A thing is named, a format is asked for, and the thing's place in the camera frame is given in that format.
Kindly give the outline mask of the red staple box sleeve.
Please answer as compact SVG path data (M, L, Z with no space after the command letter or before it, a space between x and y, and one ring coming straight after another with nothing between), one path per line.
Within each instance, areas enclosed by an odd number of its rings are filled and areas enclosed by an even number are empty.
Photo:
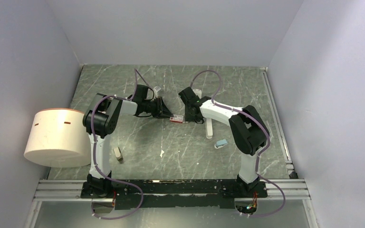
M170 122L173 123L184 123L184 116L183 115L173 115L170 117Z

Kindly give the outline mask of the long white stapler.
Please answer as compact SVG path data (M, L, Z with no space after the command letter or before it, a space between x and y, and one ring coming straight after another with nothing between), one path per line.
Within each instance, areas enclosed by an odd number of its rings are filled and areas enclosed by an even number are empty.
M211 139L213 137L212 119L210 118L205 119L205 132L207 139Z

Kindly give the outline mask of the small blue stapler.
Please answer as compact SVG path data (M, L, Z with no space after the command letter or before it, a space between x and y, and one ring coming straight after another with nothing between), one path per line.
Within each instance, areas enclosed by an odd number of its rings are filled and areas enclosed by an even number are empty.
M228 141L226 139L222 139L222 140L219 140L217 141L215 144L214 144L214 148L216 149L219 149L219 148L222 148L224 147L225 145L228 144Z

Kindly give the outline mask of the small beige stapler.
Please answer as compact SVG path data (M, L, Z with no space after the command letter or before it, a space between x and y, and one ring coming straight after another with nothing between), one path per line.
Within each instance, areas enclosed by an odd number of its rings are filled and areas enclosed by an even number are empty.
M114 151L114 154L115 154L115 157L116 157L117 161L118 162L122 162L123 161L123 155L121 153L120 148L119 147L115 147L113 149L113 151Z

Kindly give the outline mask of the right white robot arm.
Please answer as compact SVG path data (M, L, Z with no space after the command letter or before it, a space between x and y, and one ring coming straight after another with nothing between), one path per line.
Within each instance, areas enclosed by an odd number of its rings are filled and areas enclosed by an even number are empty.
M270 145L270 134L255 107L234 107L218 103L211 97L200 98L191 87L178 93L185 105L188 122L201 124L205 119L221 122L231 128L236 147L241 151L237 189L250 196L256 189L260 154Z

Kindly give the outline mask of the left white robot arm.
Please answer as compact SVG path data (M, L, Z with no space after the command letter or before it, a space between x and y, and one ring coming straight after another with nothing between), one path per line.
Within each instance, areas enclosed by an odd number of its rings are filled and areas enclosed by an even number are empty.
M82 120L91 143L91 165L82 187L81 197L105 198L113 192L110 181L109 138L121 114L141 117L142 113L146 113L148 117L156 119L173 116L156 92L152 92L151 99L147 98L150 90L147 85L137 85L134 94L127 98L117 99L115 96L110 97L101 93L94 96Z

